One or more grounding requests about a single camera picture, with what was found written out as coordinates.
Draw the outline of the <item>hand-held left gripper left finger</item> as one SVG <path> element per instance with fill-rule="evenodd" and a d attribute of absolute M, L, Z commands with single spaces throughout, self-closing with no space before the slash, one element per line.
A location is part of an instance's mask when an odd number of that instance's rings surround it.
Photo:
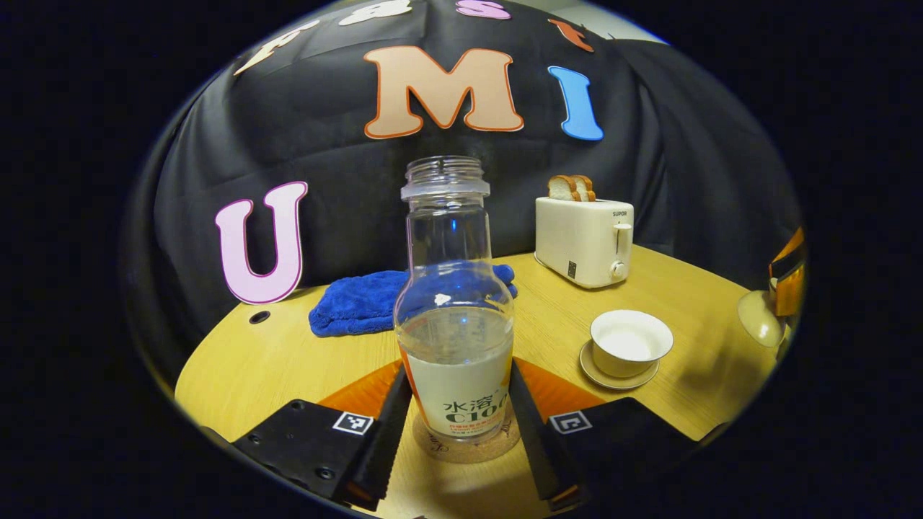
<path fill-rule="evenodd" d="M 396 360 L 319 403 L 291 400 L 233 446 L 321 498 L 376 510 L 388 492 L 411 398 Z"/>

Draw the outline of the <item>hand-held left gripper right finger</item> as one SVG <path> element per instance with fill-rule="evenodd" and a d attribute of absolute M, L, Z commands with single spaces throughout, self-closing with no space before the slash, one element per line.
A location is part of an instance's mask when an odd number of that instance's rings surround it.
<path fill-rule="evenodd" d="M 510 389 L 538 496 L 551 510 L 613 502 L 697 447 L 636 399 L 606 402 L 522 358 L 512 361 Z"/>

